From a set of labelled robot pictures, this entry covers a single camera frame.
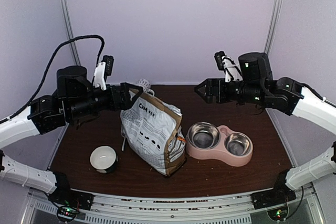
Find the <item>dog food bag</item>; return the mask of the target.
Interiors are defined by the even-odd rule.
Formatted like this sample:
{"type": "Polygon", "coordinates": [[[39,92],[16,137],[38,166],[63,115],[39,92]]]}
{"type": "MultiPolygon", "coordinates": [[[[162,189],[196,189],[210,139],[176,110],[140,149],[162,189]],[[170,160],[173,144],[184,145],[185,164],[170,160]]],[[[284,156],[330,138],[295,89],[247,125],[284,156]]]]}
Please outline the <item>dog food bag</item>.
{"type": "Polygon", "coordinates": [[[185,163],[182,111],[143,92],[132,108],[120,113],[121,134],[131,149],[163,176],[185,163]]]}

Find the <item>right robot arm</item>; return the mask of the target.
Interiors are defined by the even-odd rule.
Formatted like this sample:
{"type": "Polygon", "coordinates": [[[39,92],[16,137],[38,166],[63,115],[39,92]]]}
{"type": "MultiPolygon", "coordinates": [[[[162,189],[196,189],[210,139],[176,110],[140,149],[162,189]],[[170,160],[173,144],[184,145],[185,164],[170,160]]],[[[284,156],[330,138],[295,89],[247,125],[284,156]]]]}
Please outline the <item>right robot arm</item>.
{"type": "MultiPolygon", "coordinates": [[[[214,58],[225,77],[206,79],[194,88],[206,103],[252,103],[306,119],[335,133],[335,104],[305,83],[289,77],[273,79],[266,53],[243,54],[237,65],[223,51],[214,58]]],[[[331,173],[335,173],[335,145],[307,163],[280,173],[269,199],[279,204],[289,196],[289,191],[331,173]]]]}

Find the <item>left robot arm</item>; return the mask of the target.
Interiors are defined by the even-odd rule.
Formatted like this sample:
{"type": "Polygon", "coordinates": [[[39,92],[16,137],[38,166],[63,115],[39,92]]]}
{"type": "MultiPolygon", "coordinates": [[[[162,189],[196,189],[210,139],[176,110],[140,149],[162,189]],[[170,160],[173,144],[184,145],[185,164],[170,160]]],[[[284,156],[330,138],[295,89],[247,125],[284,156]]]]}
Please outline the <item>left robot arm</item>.
{"type": "MultiPolygon", "coordinates": [[[[59,69],[54,94],[34,99],[18,115],[1,123],[1,148],[66,124],[78,125],[83,118],[97,116],[104,110],[132,108],[143,88],[126,82],[118,86],[106,84],[111,69],[105,65],[102,62],[97,66],[93,82],[87,79],[87,70],[83,66],[59,69]]],[[[71,205],[76,199],[65,174],[33,168],[4,153],[1,153],[1,179],[55,194],[64,205],[71,205]]]]}

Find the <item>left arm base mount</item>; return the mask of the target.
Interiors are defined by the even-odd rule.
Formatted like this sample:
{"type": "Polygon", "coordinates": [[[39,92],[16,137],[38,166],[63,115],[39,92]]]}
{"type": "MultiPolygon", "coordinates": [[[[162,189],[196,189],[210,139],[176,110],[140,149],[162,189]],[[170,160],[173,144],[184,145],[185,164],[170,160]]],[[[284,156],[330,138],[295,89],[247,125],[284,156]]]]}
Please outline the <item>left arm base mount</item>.
{"type": "Polygon", "coordinates": [[[80,210],[90,210],[94,195],[75,191],[64,173],[53,172],[56,189],[47,194],[48,200],[57,208],[56,217],[63,223],[70,223],[80,214],[80,210]]]}

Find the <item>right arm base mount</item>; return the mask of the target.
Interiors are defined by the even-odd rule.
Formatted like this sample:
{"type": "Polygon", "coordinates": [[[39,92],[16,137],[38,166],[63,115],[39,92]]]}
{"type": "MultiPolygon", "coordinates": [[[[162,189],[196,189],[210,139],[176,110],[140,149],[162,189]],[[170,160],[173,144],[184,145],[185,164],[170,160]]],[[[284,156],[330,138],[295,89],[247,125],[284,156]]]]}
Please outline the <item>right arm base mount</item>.
{"type": "Polygon", "coordinates": [[[296,199],[295,191],[286,186],[289,170],[280,172],[272,189],[251,194],[254,209],[271,208],[282,205],[278,209],[268,210],[268,217],[276,222],[285,221],[289,216],[288,202],[296,199]]]}

